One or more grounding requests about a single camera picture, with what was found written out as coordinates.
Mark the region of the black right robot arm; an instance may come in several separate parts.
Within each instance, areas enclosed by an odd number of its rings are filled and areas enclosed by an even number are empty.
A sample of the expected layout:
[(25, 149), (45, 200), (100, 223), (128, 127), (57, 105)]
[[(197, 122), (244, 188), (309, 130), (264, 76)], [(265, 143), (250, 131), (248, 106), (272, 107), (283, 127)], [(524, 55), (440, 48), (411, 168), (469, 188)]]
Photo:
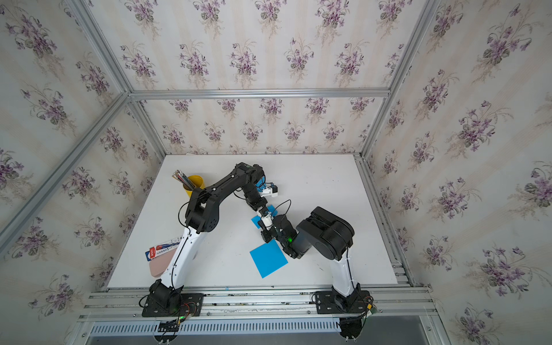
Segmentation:
[(349, 263), (354, 229), (344, 219), (318, 206), (310, 215), (293, 226), (285, 214), (275, 216), (266, 206), (257, 211), (262, 238), (268, 243), (277, 241), (284, 253), (293, 259), (302, 258), (310, 249), (331, 261), (332, 288), (341, 298), (355, 292)]

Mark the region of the aluminium rail frame front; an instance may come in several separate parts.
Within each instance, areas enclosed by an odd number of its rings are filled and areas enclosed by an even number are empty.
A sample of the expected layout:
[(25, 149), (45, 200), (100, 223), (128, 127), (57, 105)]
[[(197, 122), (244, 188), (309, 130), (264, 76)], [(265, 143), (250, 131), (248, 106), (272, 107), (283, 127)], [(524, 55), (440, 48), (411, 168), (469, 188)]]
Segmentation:
[(450, 344), (427, 289), (368, 287), (351, 313), (331, 306), (319, 287), (186, 289), (183, 310), (162, 316), (146, 302), (144, 289), (92, 293), (70, 332), (67, 344), (87, 344), (99, 337), (143, 336), (170, 344), (184, 336), (342, 333), (347, 341), (369, 333), (368, 325), (390, 318), (401, 333), (401, 317), (411, 317), (429, 344)]

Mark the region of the blue paper sheet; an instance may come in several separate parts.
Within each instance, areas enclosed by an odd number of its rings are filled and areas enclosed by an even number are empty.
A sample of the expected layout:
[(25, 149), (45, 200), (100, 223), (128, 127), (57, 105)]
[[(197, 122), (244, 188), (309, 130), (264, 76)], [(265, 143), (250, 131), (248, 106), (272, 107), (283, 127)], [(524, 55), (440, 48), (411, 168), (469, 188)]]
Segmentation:
[(267, 212), (265, 214), (257, 214), (251, 219), (251, 222), (257, 229), (261, 229), (263, 226), (266, 226), (268, 219), (271, 218), (271, 221), (277, 216), (277, 211), (275, 210), (274, 205), (269, 204), (267, 206)]
[(261, 278), (268, 277), (288, 263), (280, 245), (274, 239), (252, 250), (250, 256)]

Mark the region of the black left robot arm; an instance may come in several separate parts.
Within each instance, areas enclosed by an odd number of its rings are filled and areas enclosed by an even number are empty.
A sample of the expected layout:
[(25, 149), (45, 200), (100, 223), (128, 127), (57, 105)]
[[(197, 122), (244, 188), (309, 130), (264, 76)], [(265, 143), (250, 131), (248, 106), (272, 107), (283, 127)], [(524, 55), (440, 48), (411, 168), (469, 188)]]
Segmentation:
[(260, 165), (240, 162), (214, 185), (194, 189), (185, 212), (183, 238), (167, 270), (150, 286), (153, 295), (160, 297), (162, 294), (172, 295), (181, 291), (199, 245), (219, 223), (221, 203), (236, 190), (244, 192), (247, 205), (261, 218), (262, 229), (273, 225), (273, 215), (267, 208), (267, 200), (257, 190), (257, 184), (264, 174)]

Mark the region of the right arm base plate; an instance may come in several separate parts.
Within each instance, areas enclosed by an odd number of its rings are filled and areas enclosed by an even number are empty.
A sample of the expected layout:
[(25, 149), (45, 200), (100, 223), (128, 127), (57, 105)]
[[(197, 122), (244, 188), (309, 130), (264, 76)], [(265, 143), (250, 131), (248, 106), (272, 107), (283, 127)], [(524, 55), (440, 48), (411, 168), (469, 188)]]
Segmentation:
[(374, 308), (374, 298), (367, 290), (354, 290), (343, 297), (335, 290), (317, 291), (313, 294), (317, 314), (364, 314)]

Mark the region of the pink pencil case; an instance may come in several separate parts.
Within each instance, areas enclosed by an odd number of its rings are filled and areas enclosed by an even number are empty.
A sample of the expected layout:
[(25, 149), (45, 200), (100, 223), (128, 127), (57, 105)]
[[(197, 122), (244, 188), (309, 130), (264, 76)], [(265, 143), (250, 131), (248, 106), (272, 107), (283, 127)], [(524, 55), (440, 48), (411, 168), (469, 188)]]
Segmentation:
[[(185, 265), (184, 265), (185, 268), (182, 273), (184, 277), (187, 276), (187, 274), (189, 273), (192, 262), (197, 256), (197, 252), (198, 252), (197, 249), (193, 250), (192, 255), (186, 259)], [(173, 250), (151, 260), (149, 262), (149, 271), (151, 276), (155, 278), (160, 278), (161, 275), (165, 272), (165, 270), (167, 270), (167, 268), (169, 267), (170, 262), (176, 253), (177, 253), (177, 250), (175, 247)]]

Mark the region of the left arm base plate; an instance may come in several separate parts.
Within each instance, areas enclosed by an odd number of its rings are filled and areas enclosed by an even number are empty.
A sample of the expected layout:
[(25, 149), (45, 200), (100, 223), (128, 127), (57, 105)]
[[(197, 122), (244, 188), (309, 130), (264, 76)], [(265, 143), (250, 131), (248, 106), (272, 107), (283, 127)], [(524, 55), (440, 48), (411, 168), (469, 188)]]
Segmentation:
[(149, 294), (142, 307), (143, 318), (178, 316), (199, 316), (205, 295), (202, 293), (181, 293), (161, 301)]

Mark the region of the yellow pen cup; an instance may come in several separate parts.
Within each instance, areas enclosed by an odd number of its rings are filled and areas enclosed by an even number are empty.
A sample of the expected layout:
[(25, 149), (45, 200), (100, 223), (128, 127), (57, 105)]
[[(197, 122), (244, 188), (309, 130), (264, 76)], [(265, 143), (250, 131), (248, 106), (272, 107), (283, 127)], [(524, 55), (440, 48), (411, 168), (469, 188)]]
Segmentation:
[(186, 183), (183, 184), (183, 188), (189, 197), (192, 196), (192, 193), (195, 191), (195, 189), (205, 188), (204, 179), (199, 175), (187, 175), (185, 177), (185, 180), (186, 180)]

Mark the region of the white pen box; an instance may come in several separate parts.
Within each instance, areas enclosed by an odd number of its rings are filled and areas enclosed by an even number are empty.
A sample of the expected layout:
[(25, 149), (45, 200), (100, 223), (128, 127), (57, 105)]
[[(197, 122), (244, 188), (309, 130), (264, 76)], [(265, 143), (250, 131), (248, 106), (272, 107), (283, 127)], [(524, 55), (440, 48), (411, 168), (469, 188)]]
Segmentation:
[(152, 260), (156, 259), (159, 256), (162, 256), (164, 254), (167, 254), (173, 250), (176, 250), (178, 248), (178, 245), (180, 244), (180, 241), (170, 241), (164, 244), (158, 244), (154, 247), (149, 248), (148, 251), (145, 252), (145, 257), (148, 262), (151, 262)]

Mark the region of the blue paper sheet front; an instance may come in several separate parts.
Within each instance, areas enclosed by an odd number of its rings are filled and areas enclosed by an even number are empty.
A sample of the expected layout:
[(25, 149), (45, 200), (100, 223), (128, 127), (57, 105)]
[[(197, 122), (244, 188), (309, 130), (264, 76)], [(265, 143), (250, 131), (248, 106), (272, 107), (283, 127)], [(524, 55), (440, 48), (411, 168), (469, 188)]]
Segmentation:
[(268, 277), (288, 263), (280, 245), (274, 239), (252, 250), (250, 256), (261, 278)]

